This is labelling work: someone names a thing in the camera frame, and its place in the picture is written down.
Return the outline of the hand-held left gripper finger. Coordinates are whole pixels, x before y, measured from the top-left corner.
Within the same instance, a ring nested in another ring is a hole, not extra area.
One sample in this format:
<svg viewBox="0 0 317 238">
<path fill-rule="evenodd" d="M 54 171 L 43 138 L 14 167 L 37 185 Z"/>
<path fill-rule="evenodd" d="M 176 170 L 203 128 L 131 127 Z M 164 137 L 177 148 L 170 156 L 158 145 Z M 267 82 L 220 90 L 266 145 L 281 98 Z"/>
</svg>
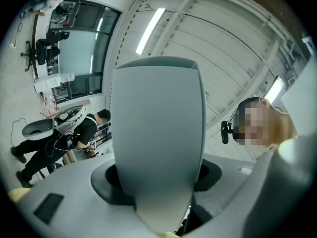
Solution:
<svg viewBox="0 0 317 238">
<path fill-rule="evenodd" d="M 110 111 L 123 191 L 154 232 L 177 230 L 204 153 L 206 98 L 198 64 L 156 56 L 118 66 Z"/>
</svg>

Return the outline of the round wooden table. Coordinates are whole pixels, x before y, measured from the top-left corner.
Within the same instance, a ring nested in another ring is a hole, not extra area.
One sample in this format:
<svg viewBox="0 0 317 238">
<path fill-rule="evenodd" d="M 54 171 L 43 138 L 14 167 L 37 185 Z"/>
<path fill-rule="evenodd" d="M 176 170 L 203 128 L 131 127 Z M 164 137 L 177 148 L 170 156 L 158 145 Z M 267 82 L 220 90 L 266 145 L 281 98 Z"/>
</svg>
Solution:
<svg viewBox="0 0 317 238">
<path fill-rule="evenodd" d="M 7 195 L 14 204 L 17 204 L 30 191 L 31 191 L 31 188 L 19 187 L 19 188 L 10 190 L 7 193 Z"/>
</svg>

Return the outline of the long ceiling light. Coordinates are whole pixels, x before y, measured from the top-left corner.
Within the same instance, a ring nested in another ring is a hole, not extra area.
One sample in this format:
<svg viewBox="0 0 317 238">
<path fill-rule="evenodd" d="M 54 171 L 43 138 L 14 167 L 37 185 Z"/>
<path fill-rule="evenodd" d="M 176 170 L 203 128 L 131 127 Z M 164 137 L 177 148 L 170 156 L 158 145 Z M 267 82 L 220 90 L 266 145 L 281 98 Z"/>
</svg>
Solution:
<svg viewBox="0 0 317 238">
<path fill-rule="evenodd" d="M 273 104 L 274 100 L 277 98 L 281 90 L 284 88 L 284 81 L 280 76 L 277 76 L 269 90 L 264 95 L 264 98 L 267 99 L 271 104 Z"/>
<path fill-rule="evenodd" d="M 163 14 L 165 13 L 166 9 L 165 8 L 158 8 L 155 12 L 155 14 L 153 15 L 153 17 L 151 18 L 149 24 L 147 25 L 142 38 L 138 44 L 138 47 L 136 49 L 136 53 L 138 55 L 141 55 L 145 49 L 145 46 L 148 43 L 149 38 L 151 37 L 154 29 L 156 28 L 158 22 L 160 21 L 161 17 L 163 16 Z"/>
</svg>

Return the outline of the dark framed glass partition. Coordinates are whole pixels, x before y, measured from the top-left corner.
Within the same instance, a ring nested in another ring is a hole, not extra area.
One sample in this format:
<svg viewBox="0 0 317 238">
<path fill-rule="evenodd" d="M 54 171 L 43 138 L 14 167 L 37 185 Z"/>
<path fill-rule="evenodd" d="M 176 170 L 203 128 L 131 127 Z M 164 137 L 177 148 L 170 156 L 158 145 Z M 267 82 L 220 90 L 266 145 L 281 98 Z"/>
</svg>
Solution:
<svg viewBox="0 0 317 238">
<path fill-rule="evenodd" d="M 102 92 L 106 54 L 120 15 L 114 8 L 86 0 L 64 0 L 53 10 L 48 33 L 69 33 L 57 43 L 58 71 L 75 76 L 53 89 L 58 103 Z"/>
</svg>

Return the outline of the white cabinet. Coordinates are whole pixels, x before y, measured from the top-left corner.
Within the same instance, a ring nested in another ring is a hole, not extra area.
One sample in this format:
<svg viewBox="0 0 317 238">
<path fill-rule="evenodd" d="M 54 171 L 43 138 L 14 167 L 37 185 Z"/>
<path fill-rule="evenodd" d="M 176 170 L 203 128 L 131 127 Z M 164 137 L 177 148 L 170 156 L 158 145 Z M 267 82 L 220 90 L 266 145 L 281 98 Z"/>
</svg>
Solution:
<svg viewBox="0 0 317 238">
<path fill-rule="evenodd" d="M 34 82 L 34 88 L 36 93 L 46 93 L 51 91 L 52 88 L 60 86 L 60 84 L 60 76 L 51 75 L 36 79 Z"/>
</svg>

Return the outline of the black office chair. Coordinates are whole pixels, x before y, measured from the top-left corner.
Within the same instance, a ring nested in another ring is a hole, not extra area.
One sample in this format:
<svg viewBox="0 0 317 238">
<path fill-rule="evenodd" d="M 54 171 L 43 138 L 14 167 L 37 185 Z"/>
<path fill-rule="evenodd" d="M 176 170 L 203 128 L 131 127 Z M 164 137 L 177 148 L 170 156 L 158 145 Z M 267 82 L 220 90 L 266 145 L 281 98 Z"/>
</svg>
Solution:
<svg viewBox="0 0 317 238">
<path fill-rule="evenodd" d="M 70 32 L 68 31 L 60 31 L 49 38 L 38 39 L 33 46 L 30 41 L 26 41 L 25 44 L 28 47 L 29 53 L 20 54 L 21 57 L 29 58 L 28 66 L 25 68 L 25 71 L 28 71 L 31 66 L 34 67 L 36 62 L 38 65 L 44 65 L 57 57 L 60 54 L 60 49 L 53 45 L 68 39 L 69 35 Z"/>
</svg>

